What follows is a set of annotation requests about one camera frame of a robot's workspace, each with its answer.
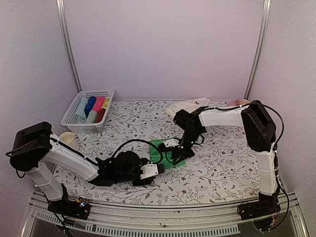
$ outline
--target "basket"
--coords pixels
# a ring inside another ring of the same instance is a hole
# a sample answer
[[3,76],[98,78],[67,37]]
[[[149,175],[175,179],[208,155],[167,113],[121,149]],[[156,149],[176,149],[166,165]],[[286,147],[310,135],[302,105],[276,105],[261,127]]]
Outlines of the basket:
[[[74,100],[71,102],[68,107],[65,115],[61,120],[61,125],[66,126],[71,132],[74,133],[101,133],[104,130],[106,118],[108,116],[111,102],[113,99],[114,90],[100,90],[100,91],[81,91],[79,92]],[[103,118],[98,123],[77,123],[77,118],[75,117],[75,113],[77,107],[80,103],[81,98],[86,97],[89,99],[91,96],[104,96],[109,97],[110,101],[108,103],[108,107],[103,115]]]

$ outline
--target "dark blue towel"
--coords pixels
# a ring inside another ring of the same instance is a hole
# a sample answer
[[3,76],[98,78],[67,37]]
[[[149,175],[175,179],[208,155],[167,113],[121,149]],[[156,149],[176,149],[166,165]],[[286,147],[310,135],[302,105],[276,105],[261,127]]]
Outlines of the dark blue towel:
[[94,96],[91,96],[89,99],[88,99],[88,103],[87,105],[85,106],[84,108],[84,113],[85,115],[88,117],[90,111],[92,110],[92,107],[95,103],[95,101],[97,100],[97,98],[95,98]]

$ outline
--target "white wall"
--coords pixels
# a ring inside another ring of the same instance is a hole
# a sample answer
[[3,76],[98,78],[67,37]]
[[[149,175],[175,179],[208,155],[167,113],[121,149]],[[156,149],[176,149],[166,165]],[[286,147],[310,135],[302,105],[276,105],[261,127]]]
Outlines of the white wall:
[[19,129],[37,122],[61,133],[76,92],[55,1],[1,1],[0,22],[0,236],[16,237],[34,186],[15,175],[4,153]]
[[251,97],[284,118],[281,175],[297,195],[310,235],[316,236],[316,1],[272,1]]
[[66,0],[84,90],[116,99],[244,95],[263,0]]

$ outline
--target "pink towel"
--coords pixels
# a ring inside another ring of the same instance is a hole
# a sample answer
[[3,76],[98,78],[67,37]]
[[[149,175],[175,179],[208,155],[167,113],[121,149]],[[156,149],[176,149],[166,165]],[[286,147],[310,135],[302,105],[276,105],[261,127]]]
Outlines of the pink towel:
[[92,110],[99,112],[101,109],[101,106],[103,105],[105,98],[103,96],[97,97],[97,100],[95,101]]

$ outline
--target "white cup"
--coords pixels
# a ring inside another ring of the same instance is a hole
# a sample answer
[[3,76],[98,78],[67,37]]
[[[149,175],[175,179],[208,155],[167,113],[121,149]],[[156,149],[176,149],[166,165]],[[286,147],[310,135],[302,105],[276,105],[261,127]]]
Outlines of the white cup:
[[59,136],[59,139],[66,145],[79,151],[79,143],[72,132],[64,132]]

